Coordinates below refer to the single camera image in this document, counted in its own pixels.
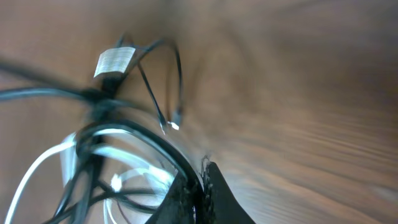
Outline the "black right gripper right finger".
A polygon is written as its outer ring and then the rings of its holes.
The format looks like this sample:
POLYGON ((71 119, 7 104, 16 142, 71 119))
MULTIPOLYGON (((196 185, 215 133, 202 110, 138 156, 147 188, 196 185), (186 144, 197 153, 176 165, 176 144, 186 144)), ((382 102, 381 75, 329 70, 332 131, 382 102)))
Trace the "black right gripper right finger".
POLYGON ((208 162, 203 172, 204 219, 211 224, 255 224, 234 197, 215 162, 208 162))

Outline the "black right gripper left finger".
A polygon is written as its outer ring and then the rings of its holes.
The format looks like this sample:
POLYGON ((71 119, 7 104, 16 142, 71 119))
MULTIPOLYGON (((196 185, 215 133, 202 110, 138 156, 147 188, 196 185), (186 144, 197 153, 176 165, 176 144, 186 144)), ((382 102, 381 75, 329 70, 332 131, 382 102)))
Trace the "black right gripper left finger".
POLYGON ((194 224, 192 194, 184 176, 178 173, 163 202, 146 224, 194 224))

